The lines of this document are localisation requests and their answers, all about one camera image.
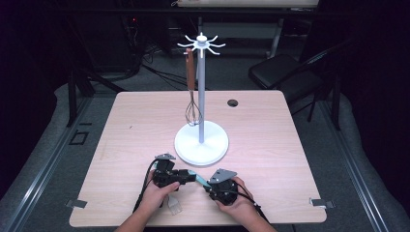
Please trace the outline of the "white topped background table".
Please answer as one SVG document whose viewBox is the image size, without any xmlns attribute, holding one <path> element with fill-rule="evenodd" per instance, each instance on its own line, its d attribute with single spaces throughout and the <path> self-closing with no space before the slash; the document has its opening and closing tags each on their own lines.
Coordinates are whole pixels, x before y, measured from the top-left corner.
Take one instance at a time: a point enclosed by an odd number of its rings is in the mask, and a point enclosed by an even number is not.
<svg viewBox="0 0 410 232">
<path fill-rule="evenodd" d="M 172 6 L 186 9 L 205 10 L 279 10 L 281 12 L 297 12 L 299 10 L 314 11 L 320 0 L 172 0 Z M 198 18 L 198 30 L 207 37 L 272 39 L 268 57 L 276 54 L 283 27 L 283 18 L 269 19 L 262 22 L 256 17 L 245 19 L 206 19 Z"/>
</svg>

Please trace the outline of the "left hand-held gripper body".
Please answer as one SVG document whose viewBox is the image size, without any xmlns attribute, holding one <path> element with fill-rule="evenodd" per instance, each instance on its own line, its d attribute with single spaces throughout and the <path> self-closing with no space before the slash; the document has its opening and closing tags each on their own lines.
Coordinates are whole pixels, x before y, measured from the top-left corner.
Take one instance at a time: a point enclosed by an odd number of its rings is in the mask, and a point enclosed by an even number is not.
<svg viewBox="0 0 410 232">
<path fill-rule="evenodd" d="M 172 183 L 182 183 L 179 178 L 179 171 L 174 170 L 175 157 L 170 154 L 158 155 L 155 158 L 155 170 L 153 174 L 153 182 L 159 188 L 166 187 Z"/>
</svg>

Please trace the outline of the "teal handled white spatula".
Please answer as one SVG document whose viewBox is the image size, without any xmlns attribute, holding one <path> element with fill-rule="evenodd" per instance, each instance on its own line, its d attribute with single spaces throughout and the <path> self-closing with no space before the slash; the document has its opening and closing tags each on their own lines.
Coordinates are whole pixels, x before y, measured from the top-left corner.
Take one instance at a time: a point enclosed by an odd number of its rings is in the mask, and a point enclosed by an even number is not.
<svg viewBox="0 0 410 232">
<path fill-rule="evenodd" d="M 199 174 L 197 174 L 195 171 L 193 171 L 193 170 L 188 170 L 188 172 L 189 172 L 191 175 L 194 175 L 194 176 L 195 176 L 195 181 L 198 182 L 199 184 L 201 184 L 203 187 L 206 187 L 206 188 L 210 188 L 210 187 L 211 187 L 211 186 L 207 183 L 207 181 L 206 181 L 204 178 L 202 178 Z"/>
</svg>

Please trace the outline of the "black folding chair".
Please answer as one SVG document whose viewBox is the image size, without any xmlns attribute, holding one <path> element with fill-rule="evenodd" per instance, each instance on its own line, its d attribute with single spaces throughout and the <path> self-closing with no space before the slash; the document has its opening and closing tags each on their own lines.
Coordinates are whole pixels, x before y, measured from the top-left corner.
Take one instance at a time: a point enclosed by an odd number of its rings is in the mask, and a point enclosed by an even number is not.
<svg viewBox="0 0 410 232">
<path fill-rule="evenodd" d="M 329 47 L 306 61 L 297 61 L 287 54 L 275 55 L 249 68 L 249 78 L 262 90 L 279 90 L 291 105 L 312 95 L 307 120 L 310 122 L 315 105 L 332 93 L 331 118 L 339 125 L 341 70 L 352 51 L 353 40 L 348 39 Z"/>
</svg>

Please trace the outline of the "metal floor rail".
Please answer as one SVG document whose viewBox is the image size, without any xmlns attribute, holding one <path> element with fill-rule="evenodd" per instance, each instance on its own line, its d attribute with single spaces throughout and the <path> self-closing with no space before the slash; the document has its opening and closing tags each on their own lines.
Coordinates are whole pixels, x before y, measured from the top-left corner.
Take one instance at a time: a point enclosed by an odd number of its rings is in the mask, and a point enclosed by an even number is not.
<svg viewBox="0 0 410 232">
<path fill-rule="evenodd" d="M 320 111 L 324 115 L 326 124 L 328 125 L 328 128 L 331 131 L 334 140 L 336 141 L 337 147 L 341 152 L 344 166 L 354 186 L 354 189 L 358 194 L 358 197 L 366 212 L 367 218 L 373 228 L 373 231 L 390 232 L 390 229 L 388 228 L 386 221 L 382 217 L 380 210 L 369 188 L 367 187 L 362 172 L 352 155 L 351 149 L 348 146 L 343 131 L 338 130 L 333 123 L 333 120 L 330 116 L 330 107 L 324 102 L 320 102 L 318 106 L 320 108 Z"/>
<path fill-rule="evenodd" d="M 0 199 L 0 232 L 20 232 L 62 158 L 75 127 L 92 99 L 79 101 L 70 127 L 68 102 L 59 100 L 51 120 L 19 174 Z"/>
</svg>

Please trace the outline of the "white utensil rack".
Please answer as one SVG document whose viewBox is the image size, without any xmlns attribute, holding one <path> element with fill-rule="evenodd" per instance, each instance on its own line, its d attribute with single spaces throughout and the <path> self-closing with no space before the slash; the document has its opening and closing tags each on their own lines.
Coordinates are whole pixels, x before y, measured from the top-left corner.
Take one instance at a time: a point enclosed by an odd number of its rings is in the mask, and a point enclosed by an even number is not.
<svg viewBox="0 0 410 232">
<path fill-rule="evenodd" d="M 213 47 L 224 47 L 214 44 L 214 36 L 209 40 L 203 33 L 195 39 L 186 37 L 188 44 L 179 43 L 180 47 L 191 48 L 195 67 L 194 99 L 202 113 L 203 121 L 191 127 L 188 123 L 182 126 L 175 135 L 174 148 L 181 160 L 194 166 L 209 166 L 221 160 L 227 152 L 229 139 L 226 131 L 217 123 L 205 119 L 205 67 L 206 52 L 218 55 Z"/>
</svg>

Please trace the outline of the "grey metal table bracket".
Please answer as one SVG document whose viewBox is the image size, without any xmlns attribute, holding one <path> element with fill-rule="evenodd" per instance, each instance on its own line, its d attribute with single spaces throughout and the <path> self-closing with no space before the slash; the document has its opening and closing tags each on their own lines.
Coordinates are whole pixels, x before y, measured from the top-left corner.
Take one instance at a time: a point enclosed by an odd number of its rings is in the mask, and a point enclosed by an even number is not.
<svg viewBox="0 0 410 232">
<path fill-rule="evenodd" d="M 309 200 L 309 203 L 313 207 L 320 207 L 320 208 L 323 208 L 323 209 L 333 209 L 336 206 L 333 201 L 327 201 L 325 199 L 313 199 L 313 198 L 311 198 Z"/>
<path fill-rule="evenodd" d="M 70 207 L 70 208 L 80 208 L 80 209 L 84 209 L 87 205 L 86 201 L 83 200 L 78 200 L 78 199 L 69 199 L 66 202 L 66 206 Z"/>
</svg>

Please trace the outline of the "black metal stand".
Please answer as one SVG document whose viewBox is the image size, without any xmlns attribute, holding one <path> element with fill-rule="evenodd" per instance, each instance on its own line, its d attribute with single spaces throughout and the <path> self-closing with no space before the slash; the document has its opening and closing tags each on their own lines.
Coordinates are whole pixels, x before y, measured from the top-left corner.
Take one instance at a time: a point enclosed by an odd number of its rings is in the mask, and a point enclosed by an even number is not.
<svg viewBox="0 0 410 232">
<path fill-rule="evenodd" d="M 91 98 L 96 91 L 91 84 L 91 81 L 97 81 L 115 93 L 124 92 L 125 89 L 117 86 L 109 80 L 103 78 L 101 75 L 91 72 L 86 69 L 77 69 L 72 71 L 68 76 L 68 94 L 69 94 L 69 121 L 67 127 L 69 128 L 77 118 L 77 95 L 76 90 L 86 98 Z"/>
</svg>

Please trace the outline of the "teal handled pastry brush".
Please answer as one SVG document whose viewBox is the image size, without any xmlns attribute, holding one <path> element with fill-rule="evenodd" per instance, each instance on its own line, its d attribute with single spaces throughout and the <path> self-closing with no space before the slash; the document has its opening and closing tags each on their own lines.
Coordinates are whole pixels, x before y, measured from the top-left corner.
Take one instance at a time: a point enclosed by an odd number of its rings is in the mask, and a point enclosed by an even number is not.
<svg viewBox="0 0 410 232">
<path fill-rule="evenodd" d="M 168 209 L 169 209 L 171 215 L 175 216 L 175 215 L 181 213 L 182 212 L 182 207 L 181 207 L 179 201 L 170 194 L 168 194 L 167 197 L 168 197 L 167 206 L 168 206 Z"/>
</svg>

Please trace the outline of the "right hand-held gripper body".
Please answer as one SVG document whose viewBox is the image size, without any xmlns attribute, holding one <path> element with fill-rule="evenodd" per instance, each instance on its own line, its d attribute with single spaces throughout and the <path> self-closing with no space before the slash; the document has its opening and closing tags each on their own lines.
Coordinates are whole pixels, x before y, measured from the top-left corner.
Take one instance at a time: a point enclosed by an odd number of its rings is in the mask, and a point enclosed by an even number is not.
<svg viewBox="0 0 410 232">
<path fill-rule="evenodd" d="M 215 193 L 215 198 L 225 206 L 232 205 L 238 196 L 238 185 L 232 180 L 236 172 L 219 168 L 208 181 L 213 185 L 209 190 Z"/>
</svg>

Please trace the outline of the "person's left hand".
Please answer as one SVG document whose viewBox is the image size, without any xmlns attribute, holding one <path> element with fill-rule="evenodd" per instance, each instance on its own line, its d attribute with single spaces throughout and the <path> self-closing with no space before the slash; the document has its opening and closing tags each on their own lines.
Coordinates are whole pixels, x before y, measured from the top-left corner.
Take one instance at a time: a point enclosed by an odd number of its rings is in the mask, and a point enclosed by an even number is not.
<svg viewBox="0 0 410 232">
<path fill-rule="evenodd" d="M 179 182 L 174 182 L 163 188 L 159 188 L 153 182 L 154 172 L 151 171 L 148 176 L 148 184 L 142 195 L 142 200 L 139 205 L 144 213 L 154 213 L 161 205 L 164 198 L 171 192 L 177 190 L 180 186 Z"/>
</svg>

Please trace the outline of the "wooden handled wire whisk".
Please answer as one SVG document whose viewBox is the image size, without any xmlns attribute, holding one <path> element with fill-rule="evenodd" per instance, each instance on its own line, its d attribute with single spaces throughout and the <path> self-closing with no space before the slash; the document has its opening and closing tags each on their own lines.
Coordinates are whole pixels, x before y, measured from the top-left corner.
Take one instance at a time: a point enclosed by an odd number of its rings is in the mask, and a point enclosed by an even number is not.
<svg viewBox="0 0 410 232">
<path fill-rule="evenodd" d="M 186 49 L 186 74 L 187 87 L 190 94 L 190 100 L 185 111 L 187 123 L 193 127 L 199 125 L 203 121 L 202 113 L 194 99 L 195 91 L 195 67 L 193 61 L 193 52 L 191 48 Z"/>
</svg>

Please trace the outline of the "person's right hand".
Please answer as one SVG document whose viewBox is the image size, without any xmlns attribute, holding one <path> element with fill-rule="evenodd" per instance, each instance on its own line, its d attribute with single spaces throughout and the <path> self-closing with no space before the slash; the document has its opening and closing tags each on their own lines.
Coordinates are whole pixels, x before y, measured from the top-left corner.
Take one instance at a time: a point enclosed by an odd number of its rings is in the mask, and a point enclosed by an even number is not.
<svg viewBox="0 0 410 232">
<path fill-rule="evenodd" d="M 235 220 L 243 220 L 256 214 L 253 203 L 249 201 L 253 198 L 252 194 L 246 188 L 245 182 L 239 177 L 233 177 L 232 180 L 238 184 L 238 191 L 240 195 L 235 202 L 230 206 L 225 206 L 219 201 L 216 201 L 219 209 L 233 217 Z"/>
</svg>

